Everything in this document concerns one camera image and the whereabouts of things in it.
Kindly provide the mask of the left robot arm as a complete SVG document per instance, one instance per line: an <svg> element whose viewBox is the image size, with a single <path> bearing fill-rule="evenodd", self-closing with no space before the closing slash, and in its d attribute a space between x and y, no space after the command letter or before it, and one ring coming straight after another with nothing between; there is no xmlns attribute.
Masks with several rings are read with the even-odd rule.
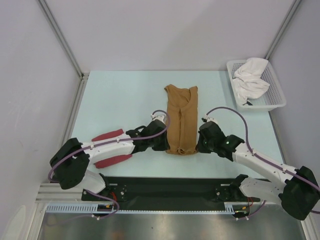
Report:
<svg viewBox="0 0 320 240"><path fill-rule="evenodd" d="M69 139L50 160L48 178L63 190L81 188L105 200L111 188L103 174L92 172L89 167L106 168L149 148L160 152L169 148L163 115L153 118L147 126L126 132L119 129L102 134L92 142L80 142L76 137Z"/></svg>

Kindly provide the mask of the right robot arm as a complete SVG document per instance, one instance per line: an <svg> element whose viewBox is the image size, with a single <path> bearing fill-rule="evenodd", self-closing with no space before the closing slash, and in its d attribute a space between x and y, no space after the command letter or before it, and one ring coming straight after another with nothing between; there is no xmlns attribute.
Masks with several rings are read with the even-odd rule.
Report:
<svg viewBox="0 0 320 240"><path fill-rule="evenodd" d="M254 179L245 174L235 178L231 196L259 198L280 205L291 217L303 221L320 200L320 187L311 169L295 168L250 149L248 143L233 134L225 135L213 118L205 119L198 130L197 150L215 153L220 158L246 166L264 177Z"/></svg>

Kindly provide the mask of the red tank top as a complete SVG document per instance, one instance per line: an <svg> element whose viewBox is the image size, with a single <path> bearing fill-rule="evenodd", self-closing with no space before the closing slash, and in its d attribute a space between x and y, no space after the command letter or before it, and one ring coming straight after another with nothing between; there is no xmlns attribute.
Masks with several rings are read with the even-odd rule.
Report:
<svg viewBox="0 0 320 240"><path fill-rule="evenodd" d="M102 140L109 140L115 137L119 137L120 135L124 134L124 131L122 128L115 130L115 131L111 131L111 132L107 132L107 133L103 133L101 135L98 135L94 138L91 139L92 142L97 142L97 141L102 141ZM110 158L106 158L103 160L100 160L98 162L96 162L94 165L97 169L103 169L118 163L121 163L123 161L128 160L129 158L131 158L133 155L132 154L122 154L122 155L117 155L114 157L110 157Z"/></svg>

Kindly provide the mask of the tan tank top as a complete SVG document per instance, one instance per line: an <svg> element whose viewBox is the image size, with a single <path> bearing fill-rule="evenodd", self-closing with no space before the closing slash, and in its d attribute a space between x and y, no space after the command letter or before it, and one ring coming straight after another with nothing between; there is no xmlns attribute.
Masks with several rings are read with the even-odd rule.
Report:
<svg viewBox="0 0 320 240"><path fill-rule="evenodd" d="M166 152L181 156L196 154L198 87L178 88L170 84L164 90L167 93L167 113L170 117L167 130L169 149Z"/></svg>

